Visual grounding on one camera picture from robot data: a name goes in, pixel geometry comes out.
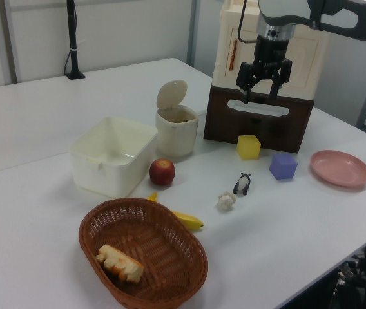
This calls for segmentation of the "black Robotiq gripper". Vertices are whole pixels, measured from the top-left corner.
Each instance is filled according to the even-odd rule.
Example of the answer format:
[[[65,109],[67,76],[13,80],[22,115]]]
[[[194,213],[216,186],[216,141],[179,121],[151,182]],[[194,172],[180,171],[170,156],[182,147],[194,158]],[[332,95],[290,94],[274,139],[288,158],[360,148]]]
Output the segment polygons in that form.
[[[251,89],[265,79],[264,69],[273,68],[270,98],[276,98],[283,84],[288,83],[293,62],[286,58],[289,40],[274,40],[258,35],[253,63],[240,65],[236,85],[242,92],[242,102],[249,103]]]

